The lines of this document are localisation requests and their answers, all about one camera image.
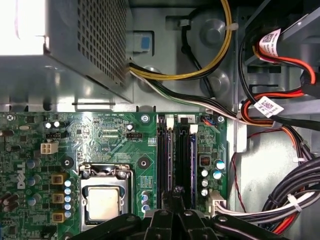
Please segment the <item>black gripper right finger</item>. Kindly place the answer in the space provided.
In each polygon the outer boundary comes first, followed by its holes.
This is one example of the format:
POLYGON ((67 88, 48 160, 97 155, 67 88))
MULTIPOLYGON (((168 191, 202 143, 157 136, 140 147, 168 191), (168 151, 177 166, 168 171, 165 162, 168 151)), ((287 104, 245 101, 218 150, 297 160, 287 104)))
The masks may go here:
POLYGON ((228 214, 212 219, 187 209, 184 192, 178 192, 178 218, 188 240, 283 240, 284 237, 228 214))

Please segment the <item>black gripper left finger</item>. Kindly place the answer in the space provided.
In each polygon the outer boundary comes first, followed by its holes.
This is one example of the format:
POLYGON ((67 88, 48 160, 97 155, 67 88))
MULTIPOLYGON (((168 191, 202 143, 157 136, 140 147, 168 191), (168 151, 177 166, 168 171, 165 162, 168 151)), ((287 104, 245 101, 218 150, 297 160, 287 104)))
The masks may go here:
POLYGON ((144 218, 122 214, 73 237, 72 240, 170 240, 174 223, 175 200, 179 192, 162 194, 162 208, 150 210, 144 218))

